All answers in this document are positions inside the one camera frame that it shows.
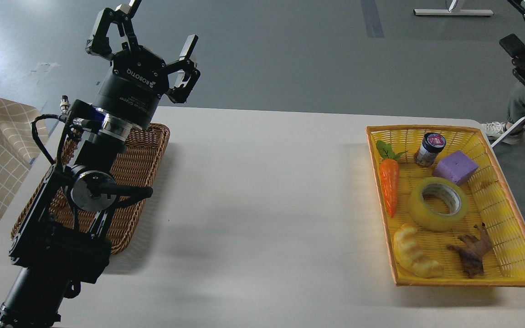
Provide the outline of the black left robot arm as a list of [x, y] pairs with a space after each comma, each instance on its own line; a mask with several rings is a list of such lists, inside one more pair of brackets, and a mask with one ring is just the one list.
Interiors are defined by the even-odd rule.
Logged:
[[31, 123], [32, 137], [50, 168], [19, 216], [10, 261], [21, 267], [0, 306], [0, 328], [50, 328], [60, 305], [94, 284], [119, 246], [110, 238], [116, 215], [138, 213], [154, 192], [156, 166], [168, 131], [152, 118], [166, 97], [184, 103], [200, 71], [188, 36], [178, 60], [166, 63], [138, 43], [132, 0], [98, 13], [86, 52], [110, 63], [92, 103], [61, 99], [59, 115]]

